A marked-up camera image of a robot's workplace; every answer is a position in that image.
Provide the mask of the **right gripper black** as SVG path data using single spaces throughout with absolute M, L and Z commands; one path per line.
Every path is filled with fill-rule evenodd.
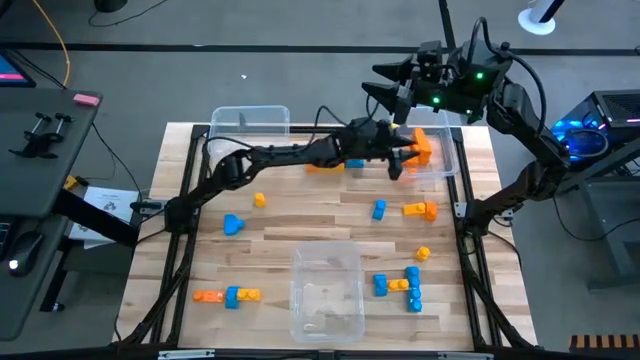
M 429 106 L 435 112 L 446 110 L 470 115 L 470 102 L 460 89 L 466 75 L 457 74 L 451 69 L 421 75 L 415 55 L 400 62 L 373 65 L 372 70 L 402 85 L 361 84 L 362 89 L 393 116 L 393 122 L 397 125 L 406 123 L 413 105 Z

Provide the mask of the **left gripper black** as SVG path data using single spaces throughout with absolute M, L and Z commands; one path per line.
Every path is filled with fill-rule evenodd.
M 394 134 L 394 126 L 386 120 L 360 117 L 353 119 L 349 126 L 355 135 L 355 144 L 349 149 L 349 159 L 387 160 L 387 172 L 391 180 L 397 180 L 403 172 L 403 163 L 415 157 L 414 151 L 393 150 L 393 147 L 413 146 L 416 142 L 412 138 Z

